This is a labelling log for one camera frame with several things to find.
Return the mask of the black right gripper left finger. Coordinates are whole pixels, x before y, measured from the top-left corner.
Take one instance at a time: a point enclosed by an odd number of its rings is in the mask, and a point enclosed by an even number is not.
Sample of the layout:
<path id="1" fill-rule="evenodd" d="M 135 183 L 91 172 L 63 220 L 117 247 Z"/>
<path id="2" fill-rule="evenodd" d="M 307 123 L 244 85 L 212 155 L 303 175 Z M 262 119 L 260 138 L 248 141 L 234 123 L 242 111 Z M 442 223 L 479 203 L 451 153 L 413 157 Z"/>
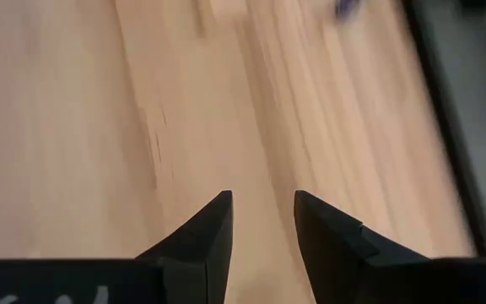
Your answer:
<path id="1" fill-rule="evenodd" d="M 220 192 L 138 255 L 159 271 L 160 304 L 224 304 L 233 247 L 233 195 Z"/>

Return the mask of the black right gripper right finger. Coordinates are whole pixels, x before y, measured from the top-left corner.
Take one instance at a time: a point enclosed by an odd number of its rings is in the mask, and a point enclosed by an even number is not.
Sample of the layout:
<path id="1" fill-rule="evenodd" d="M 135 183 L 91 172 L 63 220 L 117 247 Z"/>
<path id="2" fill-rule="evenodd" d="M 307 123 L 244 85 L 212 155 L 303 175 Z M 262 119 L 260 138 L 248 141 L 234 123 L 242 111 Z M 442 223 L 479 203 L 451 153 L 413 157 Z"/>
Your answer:
<path id="1" fill-rule="evenodd" d="M 304 190 L 294 193 L 294 222 L 317 304 L 361 304 L 379 267 L 428 260 Z"/>

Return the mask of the black metal table frame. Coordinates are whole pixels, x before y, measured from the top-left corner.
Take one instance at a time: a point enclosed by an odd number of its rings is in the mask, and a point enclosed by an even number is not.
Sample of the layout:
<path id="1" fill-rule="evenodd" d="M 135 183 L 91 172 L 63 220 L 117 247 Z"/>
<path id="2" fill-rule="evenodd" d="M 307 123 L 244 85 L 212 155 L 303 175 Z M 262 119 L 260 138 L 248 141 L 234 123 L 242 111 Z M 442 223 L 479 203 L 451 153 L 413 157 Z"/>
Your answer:
<path id="1" fill-rule="evenodd" d="M 451 173 L 460 196 L 472 243 L 480 257 L 486 257 L 486 211 L 476 183 L 460 123 L 453 112 L 452 99 L 446 85 L 446 73 L 432 46 L 419 8 L 419 0 L 399 0 L 406 16 L 408 30 L 413 37 L 424 82 L 445 145 Z"/>

